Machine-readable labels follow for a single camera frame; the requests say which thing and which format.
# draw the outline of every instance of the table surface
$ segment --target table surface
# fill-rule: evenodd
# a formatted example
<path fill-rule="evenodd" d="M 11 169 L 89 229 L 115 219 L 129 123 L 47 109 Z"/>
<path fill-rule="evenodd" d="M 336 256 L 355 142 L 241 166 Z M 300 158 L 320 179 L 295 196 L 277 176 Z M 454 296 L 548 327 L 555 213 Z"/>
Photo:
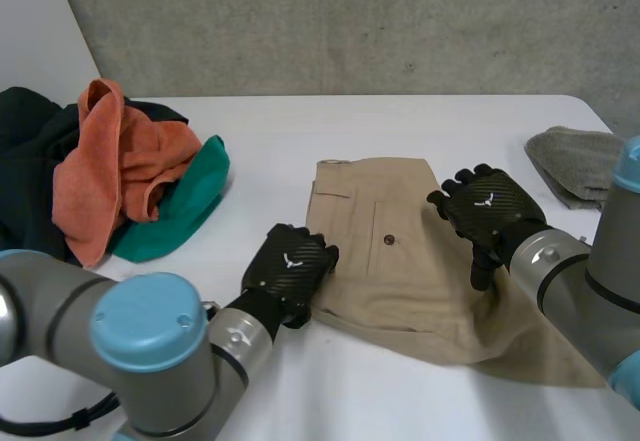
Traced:
<path fill-rule="evenodd" d="M 443 181 L 481 162 L 508 171 L 548 222 L 593 239 L 599 213 L 569 211 L 528 161 L 523 145 L 555 126 L 608 131 L 567 96 L 344 96 L 156 98 L 190 119 L 200 137 L 219 134 L 232 161 L 230 189 L 206 223 L 174 253 L 135 265 L 111 257 L 98 271 L 116 280 L 151 271 L 189 279 L 224 305 L 276 222 L 304 224 L 315 163 L 378 156 L 425 158 Z M 29 358 L 0 370 L 0 413 L 58 419 L 106 390 Z M 121 410 L 77 434 L 107 440 Z M 220 441 L 637 439 L 640 414 L 606 389 L 525 385 L 466 367 L 440 367 L 370 345 L 317 322 L 281 330 Z M 0 440 L 19 439 L 0 436 Z"/>

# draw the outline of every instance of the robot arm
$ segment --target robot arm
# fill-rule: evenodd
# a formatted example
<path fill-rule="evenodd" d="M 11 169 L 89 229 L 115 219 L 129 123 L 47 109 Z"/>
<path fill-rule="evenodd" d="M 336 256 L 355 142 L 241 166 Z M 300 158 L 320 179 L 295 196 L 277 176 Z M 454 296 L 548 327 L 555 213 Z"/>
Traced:
<path fill-rule="evenodd" d="M 504 263 L 614 391 L 640 409 L 640 138 L 618 161 L 592 248 L 548 226 L 506 173 L 481 165 L 456 179 L 443 184 L 449 196 L 437 191 L 428 200 L 473 242 L 473 286 L 487 289 L 485 278 Z"/>
<path fill-rule="evenodd" d="M 280 324 L 309 319 L 311 297 L 337 258 L 321 236 L 277 225 L 242 294 L 207 323 L 197 291 L 179 276 L 116 283 L 42 253 L 5 251 L 0 365 L 36 355 L 110 387 L 127 414 L 115 439 L 214 439 Z"/>

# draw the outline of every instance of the orange towel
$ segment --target orange towel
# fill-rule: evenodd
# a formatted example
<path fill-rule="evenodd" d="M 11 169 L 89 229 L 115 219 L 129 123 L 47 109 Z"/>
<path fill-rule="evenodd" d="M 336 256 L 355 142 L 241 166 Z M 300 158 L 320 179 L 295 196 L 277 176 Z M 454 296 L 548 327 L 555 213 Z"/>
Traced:
<path fill-rule="evenodd" d="M 124 105 L 118 83 L 92 81 L 78 99 L 80 140 L 53 174 L 53 222 L 85 267 L 96 265 L 126 218 L 158 219 L 166 183 L 202 144 L 184 123 L 151 121 Z"/>

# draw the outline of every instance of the pile of clothes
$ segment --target pile of clothes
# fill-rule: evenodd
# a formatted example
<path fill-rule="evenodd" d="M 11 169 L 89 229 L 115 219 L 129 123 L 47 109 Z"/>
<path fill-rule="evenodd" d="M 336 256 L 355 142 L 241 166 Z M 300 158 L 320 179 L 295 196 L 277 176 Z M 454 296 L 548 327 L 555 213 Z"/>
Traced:
<path fill-rule="evenodd" d="M 25 88 L 0 93 L 0 249 L 95 266 L 182 245 L 221 199 L 229 157 L 188 120 L 131 101 L 108 79 L 61 108 Z"/>

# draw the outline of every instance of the white wall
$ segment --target white wall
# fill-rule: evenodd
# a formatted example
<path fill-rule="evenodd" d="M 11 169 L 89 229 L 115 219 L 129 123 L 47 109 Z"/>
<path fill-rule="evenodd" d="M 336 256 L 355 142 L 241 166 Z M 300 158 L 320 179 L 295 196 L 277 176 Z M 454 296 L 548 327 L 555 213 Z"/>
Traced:
<path fill-rule="evenodd" d="M 67 104 L 98 76 L 67 0 L 0 0 L 0 91 L 24 86 Z"/>

